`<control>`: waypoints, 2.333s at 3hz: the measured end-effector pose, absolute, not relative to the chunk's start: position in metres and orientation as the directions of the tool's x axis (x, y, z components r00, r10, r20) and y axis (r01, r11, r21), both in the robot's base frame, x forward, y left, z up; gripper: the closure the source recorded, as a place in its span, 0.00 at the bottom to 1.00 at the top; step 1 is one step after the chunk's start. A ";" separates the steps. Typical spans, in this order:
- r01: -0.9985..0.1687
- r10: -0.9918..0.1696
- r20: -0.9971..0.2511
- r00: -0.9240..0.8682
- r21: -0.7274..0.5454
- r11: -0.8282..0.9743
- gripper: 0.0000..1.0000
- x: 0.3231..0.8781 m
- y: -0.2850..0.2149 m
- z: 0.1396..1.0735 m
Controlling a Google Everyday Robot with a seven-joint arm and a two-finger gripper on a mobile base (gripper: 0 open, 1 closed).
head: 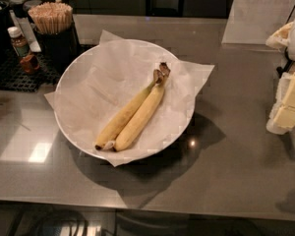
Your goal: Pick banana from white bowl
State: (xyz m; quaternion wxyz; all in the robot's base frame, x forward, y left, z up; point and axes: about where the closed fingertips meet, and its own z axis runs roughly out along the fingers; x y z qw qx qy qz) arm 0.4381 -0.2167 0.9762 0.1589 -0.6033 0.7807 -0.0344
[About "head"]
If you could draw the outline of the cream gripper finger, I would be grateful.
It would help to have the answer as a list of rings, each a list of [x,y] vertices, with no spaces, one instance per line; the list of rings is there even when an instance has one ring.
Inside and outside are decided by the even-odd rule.
[[[289,33],[292,26],[293,23],[290,22],[278,29],[265,41],[265,45],[274,49],[287,47],[289,44]]]
[[[273,122],[280,128],[295,127],[295,73],[292,75],[287,92],[284,95]]]

